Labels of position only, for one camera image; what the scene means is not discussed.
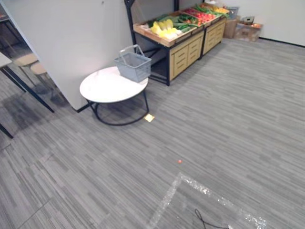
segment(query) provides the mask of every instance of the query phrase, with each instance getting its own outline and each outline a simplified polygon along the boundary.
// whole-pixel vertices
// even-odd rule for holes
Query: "white round table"
[[[107,125],[128,125],[144,118],[149,113],[145,88],[148,78],[140,83],[131,81],[120,75],[117,67],[99,70],[87,76],[80,85],[81,95],[88,101],[95,116]],[[97,112],[99,104],[112,104],[131,99],[143,94],[146,104],[146,112],[141,117],[127,123],[108,123],[102,120]]]

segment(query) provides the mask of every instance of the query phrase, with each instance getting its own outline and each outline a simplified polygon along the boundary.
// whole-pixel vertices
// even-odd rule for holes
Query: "wooden stool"
[[[33,64],[30,67],[30,70],[37,76],[39,81],[42,82],[42,84],[47,89],[50,89],[51,91],[55,91],[59,97],[61,97],[63,100],[65,100],[63,95],[60,93],[60,91],[56,89],[56,85],[54,83],[50,83],[47,70],[45,70],[45,68],[42,66],[42,64],[40,62]]]
[[[25,56],[19,57],[16,60],[14,60],[14,64],[17,65],[20,70],[23,72],[23,74],[25,74],[25,76],[29,79],[29,81],[35,86],[34,82],[30,79],[29,75],[26,74],[26,72],[23,70],[23,67],[28,67],[30,66],[32,63],[37,62],[38,59],[35,56],[35,54],[30,53],[27,54]]]

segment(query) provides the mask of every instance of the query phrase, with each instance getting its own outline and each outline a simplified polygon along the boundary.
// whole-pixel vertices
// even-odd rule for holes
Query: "round table top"
[[[120,75],[117,67],[99,70],[87,76],[81,83],[81,95],[96,103],[115,103],[142,92],[148,78],[140,83],[131,81]]]

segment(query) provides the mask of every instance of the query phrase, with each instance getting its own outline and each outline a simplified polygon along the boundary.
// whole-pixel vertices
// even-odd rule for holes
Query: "cucumber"
[[[189,24],[189,26],[193,26],[193,27],[199,27],[198,25],[196,24]]]
[[[175,27],[177,27],[177,26],[188,25],[188,23],[174,23],[173,25],[174,25]]]
[[[182,33],[188,32],[191,29],[191,27],[186,27],[184,29],[181,30]]]
[[[185,29],[186,27],[188,27],[188,25],[181,25],[181,26],[178,27],[178,29],[179,29],[179,30],[183,30],[183,29]]]

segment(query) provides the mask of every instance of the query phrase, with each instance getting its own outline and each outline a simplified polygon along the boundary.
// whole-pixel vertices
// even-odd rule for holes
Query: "wooden display shelf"
[[[176,11],[176,12],[173,12],[173,13],[170,13],[168,14],[169,16],[179,16],[181,14],[186,14],[186,15],[190,15],[190,14],[187,14],[185,12],[182,12],[182,11]],[[142,22],[142,23],[136,23],[136,24],[133,24],[133,30],[138,33],[138,34],[141,34],[157,43],[160,43],[166,47],[172,47],[174,46],[175,44],[185,40],[186,38],[192,36],[193,34],[196,34],[199,30],[203,30],[203,27],[207,27],[207,26],[210,26],[211,24],[214,24],[216,23],[217,21],[219,21],[223,16],[219,16],[219,17],[216,17],[215,19],[211,20],[211,21],[208,21],[204,24],[202,24],[201,26],[199,26],[198,28],[194,27],[194,28],[191,28],[188,32],[185,32],[183,34],[180,34],[178,35],[177,37],[175,37],[174,39],[171,39],[171,40],[168,40],[166,38],[162,38],[162,37],[159,37],[157,34],[154,34],[150,29],[145,29],[143,28],[142,26],[145,25],[147,23],[147,21],[145,22]]]
[[[205,39],[203,41],[203,55],[219,44],[224,35],[226,18],[221,19],[217,23],[209,26],[205,30]]]
[[[170,81],[200,58],[203,32],[170,49]]]
[[[169,16],[179,16],[181,15],[182,13],[180,11],[176,11],[176,12],[173,12],[173,13],[170,13],[168,14]],[[193,32],[197,32],[197,27],[194,27],[194,28],[191,28],[188,32],[185,32],[185,33],[182,33],[180,35],[178,35],[177,37],[169,40],[169,39],[166,39],[166,38],[162,38],[162,37],[159,37],[157,34],[154,34],[150,29],[144,29],[142,27],[142,25],[145,25],[147,23],[147,21],[145,22],[142,22],[142,23],[136,23],[136,24],[133,24],[133,30],[155,42],[158,42],[166,47],[172,47],[173,45],[175,45],[176,43],[179,43],[180,41],[188,38],[189,36],[192,35]]]

